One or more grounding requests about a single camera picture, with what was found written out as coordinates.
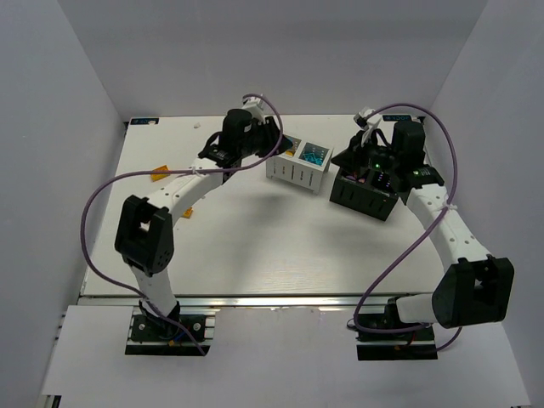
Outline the orange rectangular lego brick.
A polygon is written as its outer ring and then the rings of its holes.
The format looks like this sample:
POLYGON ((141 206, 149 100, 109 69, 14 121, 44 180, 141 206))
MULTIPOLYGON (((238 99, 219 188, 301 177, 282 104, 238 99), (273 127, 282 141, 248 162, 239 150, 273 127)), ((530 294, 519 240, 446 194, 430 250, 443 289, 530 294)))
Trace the orange rectangular lego brick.
POLYGON ((151 171, 150 179, 152 182, 157 182, 161 179, 164 179, 170 175, 170 169, 167 165, 157 167, 151 171))

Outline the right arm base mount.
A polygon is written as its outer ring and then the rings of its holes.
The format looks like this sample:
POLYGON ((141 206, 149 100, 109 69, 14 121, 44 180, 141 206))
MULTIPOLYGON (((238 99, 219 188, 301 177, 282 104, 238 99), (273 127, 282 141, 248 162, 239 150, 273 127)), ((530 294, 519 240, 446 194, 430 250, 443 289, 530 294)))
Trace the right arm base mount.
POLYGON ((358 361, 438 359, 434 330, 431 327, 398 334, 367 333, 357 329, 353 319, 347 322, 346 327, 356 333, 358 361))

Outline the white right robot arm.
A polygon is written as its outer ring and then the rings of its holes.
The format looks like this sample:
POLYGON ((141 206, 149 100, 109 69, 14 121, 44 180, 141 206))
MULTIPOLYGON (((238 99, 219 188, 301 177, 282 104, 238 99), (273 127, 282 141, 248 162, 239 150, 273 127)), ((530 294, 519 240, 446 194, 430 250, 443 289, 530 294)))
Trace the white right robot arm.
POLYGON ((497 258, 467 227, 452 204, 453 190, 425 162, 425 132, 420 122, 394 124, 387 141, 376 125, 366 123, 348 148, 333 157, 351 176, 382 176, 417 217, 439 255, 444 274, 431 293, 388 300, 383 317, 369 333, 405 333, 438 324, 444 328, 475 326, 505 319, 513 286, 514 267, 497 258))

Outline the cyan rounded lego brick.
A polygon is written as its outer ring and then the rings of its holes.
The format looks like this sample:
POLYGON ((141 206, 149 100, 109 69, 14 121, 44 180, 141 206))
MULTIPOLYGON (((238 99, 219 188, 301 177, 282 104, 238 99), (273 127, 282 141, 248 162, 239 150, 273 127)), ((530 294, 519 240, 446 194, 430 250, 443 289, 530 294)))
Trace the cyan rounded lego brick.
POLYGON ((301 154, 301 158, 306 162, 322 166, 325 162, 327 153, 328 149, 320 146, 306 145, 301 154))

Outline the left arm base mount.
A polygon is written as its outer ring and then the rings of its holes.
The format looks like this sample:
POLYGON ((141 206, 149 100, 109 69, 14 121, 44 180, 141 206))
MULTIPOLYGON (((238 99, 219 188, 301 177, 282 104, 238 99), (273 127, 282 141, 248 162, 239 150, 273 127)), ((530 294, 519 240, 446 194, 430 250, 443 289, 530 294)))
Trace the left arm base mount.
POLYGON ((206 355, 212 344, 214 318, 210 314, 181 313, 178 322, 199 344, 203 354, 183 329, 160 318, 148 317, 138 310, 133 312, 130 320, 125 355, 206 355))

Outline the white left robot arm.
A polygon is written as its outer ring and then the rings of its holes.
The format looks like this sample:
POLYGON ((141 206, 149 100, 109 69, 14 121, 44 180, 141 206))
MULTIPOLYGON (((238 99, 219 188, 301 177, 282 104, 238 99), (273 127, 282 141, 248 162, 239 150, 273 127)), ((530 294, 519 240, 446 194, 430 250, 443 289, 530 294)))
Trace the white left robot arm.
POLYGON ((257 119, 248 110, 229 110, 222 129, 210 136, 190 166, 169 184, 122 205, 114 248, 132 270, 144 294, 143 310, 171 317, 179 310, 167 266, 174 254, 173 227, 184 213, 225 184, 249 156, 277 156, 292 147, 271 116, 257 119))

